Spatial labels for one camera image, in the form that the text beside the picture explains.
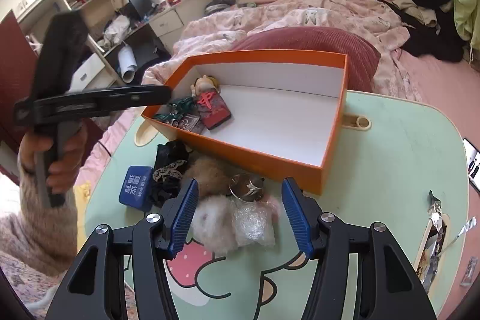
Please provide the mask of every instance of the white fur ball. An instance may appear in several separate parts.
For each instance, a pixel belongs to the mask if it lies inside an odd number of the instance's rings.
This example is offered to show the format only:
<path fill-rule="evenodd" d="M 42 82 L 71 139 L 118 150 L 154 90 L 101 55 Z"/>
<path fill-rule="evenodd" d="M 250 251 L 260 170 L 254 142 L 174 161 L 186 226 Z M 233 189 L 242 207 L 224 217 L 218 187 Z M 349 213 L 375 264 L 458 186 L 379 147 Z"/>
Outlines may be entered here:
<path fill-rule="evenodd" d="M 218 255 L 238 247 L 232 224 L 231 200 L 225 196 L 212 196 L 197 205 L 191 221 L 195 240 Z"/>

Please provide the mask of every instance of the blue box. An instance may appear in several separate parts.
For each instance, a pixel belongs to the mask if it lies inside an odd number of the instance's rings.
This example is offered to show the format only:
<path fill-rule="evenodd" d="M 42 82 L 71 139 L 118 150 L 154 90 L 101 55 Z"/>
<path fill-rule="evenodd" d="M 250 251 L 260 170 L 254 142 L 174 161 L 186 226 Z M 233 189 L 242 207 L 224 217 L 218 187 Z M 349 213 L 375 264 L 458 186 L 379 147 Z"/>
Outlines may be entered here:
<path fill-rule="evenodd" d="M 141 211 L 150 211 L 152 171 L 153 168 L 148 166 L 130 166 L 118 196 L 119 202 Z"/>

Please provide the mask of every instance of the red pillow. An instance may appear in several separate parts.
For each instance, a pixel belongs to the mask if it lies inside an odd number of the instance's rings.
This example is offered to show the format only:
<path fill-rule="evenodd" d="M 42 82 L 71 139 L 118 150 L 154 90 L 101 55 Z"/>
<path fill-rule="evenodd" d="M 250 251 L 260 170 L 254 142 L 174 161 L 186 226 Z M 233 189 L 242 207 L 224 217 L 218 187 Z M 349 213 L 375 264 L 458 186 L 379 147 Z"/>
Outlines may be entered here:
<path fill-rule="evenodd" d="M 370 81 L 380 53 L 368 41 L 342 29 L 298 26 L 263 31 L 232 44 L 230 51 L 253 49 L 304 49 L 344 53 L 349 57 L 350 90 L 371 92 Z"/>

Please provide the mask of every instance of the pink floral blanket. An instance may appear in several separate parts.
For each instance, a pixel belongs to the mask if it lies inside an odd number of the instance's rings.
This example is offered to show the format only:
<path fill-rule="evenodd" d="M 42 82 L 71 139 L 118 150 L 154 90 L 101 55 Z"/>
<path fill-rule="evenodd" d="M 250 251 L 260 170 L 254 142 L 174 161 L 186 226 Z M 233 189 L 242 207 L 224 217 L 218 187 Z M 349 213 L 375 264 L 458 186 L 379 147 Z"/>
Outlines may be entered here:
<path fill-rule="evenodd" d="M 190 22 L 165 63 L 147 69 L 143 84 L 163 84 L 189 56 L 227 51 L 251 34 L 286 26 L 340 28 L 366 39 L 382 55 L 373 92 L 421 101 L 415 84 L 398 62 L 399 48 L 410 38 L 402 21 L 375 0 L 278 0 L 260 7 L 234 8 Z"/>

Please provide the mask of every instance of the fuzzy sweater sleeve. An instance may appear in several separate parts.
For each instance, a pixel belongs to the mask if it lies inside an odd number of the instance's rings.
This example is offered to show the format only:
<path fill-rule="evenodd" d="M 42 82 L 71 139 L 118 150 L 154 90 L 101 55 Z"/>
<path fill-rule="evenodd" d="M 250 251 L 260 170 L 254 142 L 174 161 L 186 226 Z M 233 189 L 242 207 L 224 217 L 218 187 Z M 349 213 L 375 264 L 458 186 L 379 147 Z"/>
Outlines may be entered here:
<path fill-rule="evenodd" d="M 77 254 L 77 210 L 72 190 L 60 208 L 44 208 L 34 175 L 20 170 L 18 214 L 0 219 L 0 251 L 48 276 L 71 265 Z"/>

